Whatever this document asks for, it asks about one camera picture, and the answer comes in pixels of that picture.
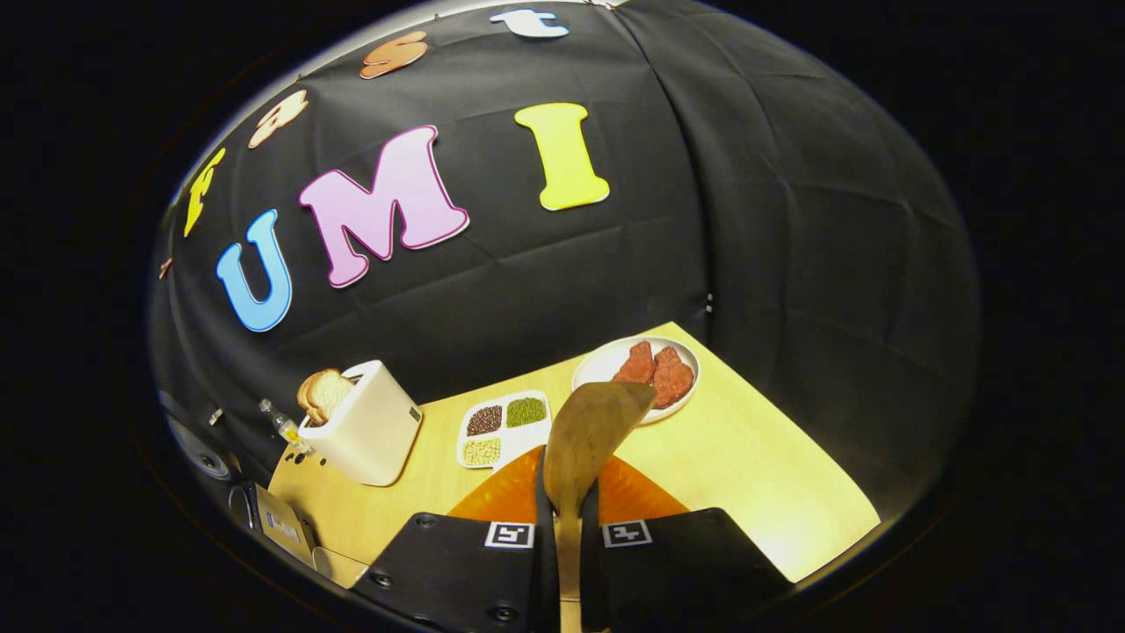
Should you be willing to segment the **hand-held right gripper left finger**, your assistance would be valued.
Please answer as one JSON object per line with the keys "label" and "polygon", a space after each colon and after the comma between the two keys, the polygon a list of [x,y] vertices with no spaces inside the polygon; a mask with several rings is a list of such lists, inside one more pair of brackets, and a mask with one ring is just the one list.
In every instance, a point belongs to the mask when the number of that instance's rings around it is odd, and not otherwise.
{"label": "hand-held right gripper left finger", "polygon": [[526,450],[450,513],[412,514],[358,577],[357,600],[410,632],[557,632],[542,453]]}

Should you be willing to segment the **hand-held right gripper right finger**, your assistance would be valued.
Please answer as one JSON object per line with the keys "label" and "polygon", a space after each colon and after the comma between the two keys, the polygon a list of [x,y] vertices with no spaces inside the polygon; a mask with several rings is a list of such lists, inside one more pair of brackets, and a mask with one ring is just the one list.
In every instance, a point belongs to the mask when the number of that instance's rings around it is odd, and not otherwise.
{"label": "hand-held right gripper right finger", "polygon": [[621,458],[602,469],[582,515],[584,629],[738,632],[792,593],[730,514],[688,509]]}

